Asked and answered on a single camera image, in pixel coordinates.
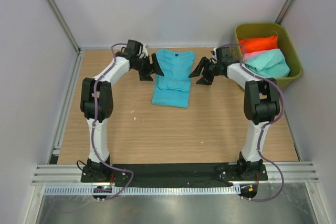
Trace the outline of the blue t shirt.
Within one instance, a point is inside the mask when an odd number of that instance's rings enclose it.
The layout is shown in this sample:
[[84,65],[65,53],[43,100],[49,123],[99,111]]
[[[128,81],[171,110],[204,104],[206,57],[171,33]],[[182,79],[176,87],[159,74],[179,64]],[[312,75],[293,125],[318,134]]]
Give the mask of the blue t shirt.
[[189,75],[196,58],[195,53],[160,49],[156,52],[156,57],[164,75],[156,76],[152,103],[187,108],[191,89]]

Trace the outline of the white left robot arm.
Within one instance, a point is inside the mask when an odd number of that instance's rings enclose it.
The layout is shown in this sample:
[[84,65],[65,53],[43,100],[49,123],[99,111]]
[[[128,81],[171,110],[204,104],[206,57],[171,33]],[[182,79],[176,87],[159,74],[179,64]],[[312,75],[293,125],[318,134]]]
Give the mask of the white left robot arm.
[[141,81],[152,81],[152,75],[163,76],[156,54],[149,54],[141,42],[128,40],[111,46],[111,62],[95,77],[84,78],[81,88],[80,110],[89,127],[90,153],[81,169],[81,181],[106,182],[116,168],[110,164],[107,143],[108,120],[113,112],[112,88],[130,70]]

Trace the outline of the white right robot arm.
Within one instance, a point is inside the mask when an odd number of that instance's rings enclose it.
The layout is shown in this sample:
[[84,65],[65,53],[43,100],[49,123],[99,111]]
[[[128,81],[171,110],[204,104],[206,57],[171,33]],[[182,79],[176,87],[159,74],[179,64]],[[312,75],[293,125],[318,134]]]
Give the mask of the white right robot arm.
[[189,77],[200,77],[197,84],[211,85],[216,76],[225,76],[244,90],[244,115],[248,120],[245,145],[234,165],[234,175],[243,180],[256,179],[264,173],[264,143],[271,124],[282,115],[280,105],[282,93],[275,79],[263,78],[248,70],[241,59],[235,59],[233,52],[241,44],[226,44],[212,50],[212,57],[202,57]]

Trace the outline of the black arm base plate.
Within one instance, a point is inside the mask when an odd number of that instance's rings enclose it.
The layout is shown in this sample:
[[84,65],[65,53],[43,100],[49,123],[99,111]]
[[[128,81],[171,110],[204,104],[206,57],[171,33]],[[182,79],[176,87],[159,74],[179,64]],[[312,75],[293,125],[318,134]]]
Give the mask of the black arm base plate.
[[113,178],[115,183],[124,183],[123,173],[129,175],[128,170],[134,173],[134,183],[156,182],[159,186],[196,177],[224,182],[268,180],[266,167],[260,161],[247,166],[240,163],[116,164],[113,169],[94,163],[81,169],[81,182],[109,182]]

